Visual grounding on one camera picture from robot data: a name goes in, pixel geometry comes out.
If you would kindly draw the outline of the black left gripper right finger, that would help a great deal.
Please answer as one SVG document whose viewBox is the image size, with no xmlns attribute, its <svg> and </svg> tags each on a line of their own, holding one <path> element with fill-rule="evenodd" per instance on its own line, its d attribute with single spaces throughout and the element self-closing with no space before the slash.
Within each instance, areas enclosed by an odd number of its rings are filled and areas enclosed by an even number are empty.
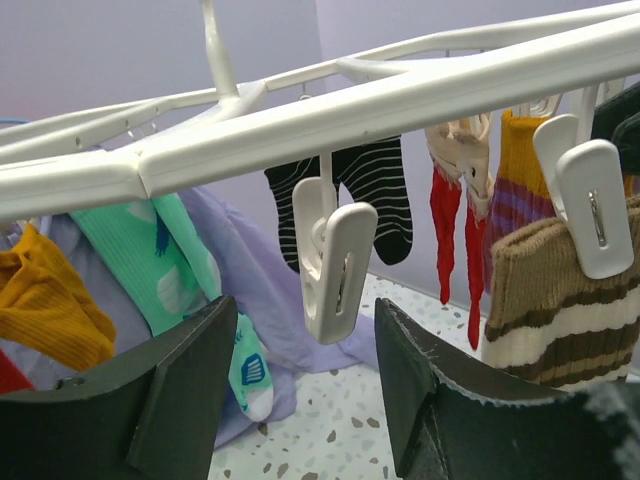
<svg viewBox="0 0 640 480">
<path fill-rule="evenodd" d="M 498 371 L 375 302 L 395 471 L 402 479 L 636 479 L 639 386 L 564 392 Z"/>
</svg>

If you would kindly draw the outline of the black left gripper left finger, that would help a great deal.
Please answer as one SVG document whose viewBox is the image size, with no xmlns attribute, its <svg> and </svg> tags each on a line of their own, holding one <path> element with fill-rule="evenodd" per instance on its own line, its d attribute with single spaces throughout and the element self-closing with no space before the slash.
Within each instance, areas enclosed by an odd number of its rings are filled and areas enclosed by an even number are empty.
<svg viewBox="0 0 640 480">
<path fill-rule="evenodd" d="M 207 478 L 236 314 L 220 297 L 51 390 L 3 395 L 2 478 Z"/>
</svg>

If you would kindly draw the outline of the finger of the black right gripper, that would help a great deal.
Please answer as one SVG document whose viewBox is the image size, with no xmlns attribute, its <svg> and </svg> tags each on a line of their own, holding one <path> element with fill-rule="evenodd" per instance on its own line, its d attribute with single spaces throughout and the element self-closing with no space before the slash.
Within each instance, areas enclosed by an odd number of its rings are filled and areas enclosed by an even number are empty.
<svg viewBox="0 0 640 480">
<path fill-rule="evenodd" d="M 621 171 L 639 174 L 639 83 L 600 104 L 594 114 L 592 138 L 618 149 Z"/>
</svg>

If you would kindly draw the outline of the white plastic sock hanger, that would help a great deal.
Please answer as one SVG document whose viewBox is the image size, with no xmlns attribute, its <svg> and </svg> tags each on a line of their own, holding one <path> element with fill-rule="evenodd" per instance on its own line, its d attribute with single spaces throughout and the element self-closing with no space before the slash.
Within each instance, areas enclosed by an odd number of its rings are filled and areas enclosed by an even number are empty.
<svg viewBox="0 0 640 480">
<path fill-rule="evenodd" d="M 639 70 L 639 5 L 451 30 L 237 84 L 214 7 L 203 5 L 211 89 L 72 112 L 1 134 L 1 219 L 12 223 L 148 199 L 318 156 L 294 190 L 308 331 L 353 330 L 376 215 L 337 205 L 332 151 L 581 90 L 534 144 L 584 274 L 627 270 L 634 250 L 616 147 L 591 136 L 600 85 Z"/>
</svg>

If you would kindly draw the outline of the maroon purple striped sock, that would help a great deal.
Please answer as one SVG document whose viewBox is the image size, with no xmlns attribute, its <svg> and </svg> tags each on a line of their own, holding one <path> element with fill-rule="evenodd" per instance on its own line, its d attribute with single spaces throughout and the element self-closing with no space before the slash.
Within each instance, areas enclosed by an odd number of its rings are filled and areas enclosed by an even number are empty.
<svg viewBox="0 0 640 480">
<path fill-rule="evenodd" d="M 491 291 L 491 247 L 506 235 L 541 219 L 554 207 L 533 145 L 544 117 L 520 117 L 506 110 L 501 118 L 499 166 L 483 240 L 484 288 Z"/>
</svg>

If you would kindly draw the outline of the brown striped sock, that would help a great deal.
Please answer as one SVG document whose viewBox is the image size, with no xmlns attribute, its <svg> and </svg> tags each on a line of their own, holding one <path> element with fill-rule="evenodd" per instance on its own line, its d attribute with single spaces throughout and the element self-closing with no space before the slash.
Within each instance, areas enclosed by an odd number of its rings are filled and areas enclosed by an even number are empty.
<svg viewBox="0 0 640 480">
<path fill-rule="evenodd" d="M 639 339 L 639 264 L 584 275 L 567 227 L 543 219 L 492 249 L 491 308 L 482 361 L 555 389 L 623 380 Z"/>
</svg>

